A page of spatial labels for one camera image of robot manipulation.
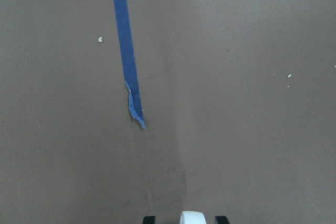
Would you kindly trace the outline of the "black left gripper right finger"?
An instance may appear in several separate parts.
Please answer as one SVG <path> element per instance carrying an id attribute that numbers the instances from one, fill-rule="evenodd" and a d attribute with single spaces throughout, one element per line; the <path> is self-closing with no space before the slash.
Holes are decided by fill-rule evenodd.
<path id="1" fill-rule="evenodd" d="M 215 216 L 215 224 L 228 224 L 226 216 Z"/>

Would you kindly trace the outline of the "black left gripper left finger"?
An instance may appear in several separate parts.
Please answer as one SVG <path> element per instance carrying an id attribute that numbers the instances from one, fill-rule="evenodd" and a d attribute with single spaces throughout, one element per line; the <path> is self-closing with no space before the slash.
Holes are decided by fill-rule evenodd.
<path id="1" fill-rule="evenodd" d="M 155 224 L 155 216 L 145 216 L 142 220 L 142 224 Z"/>

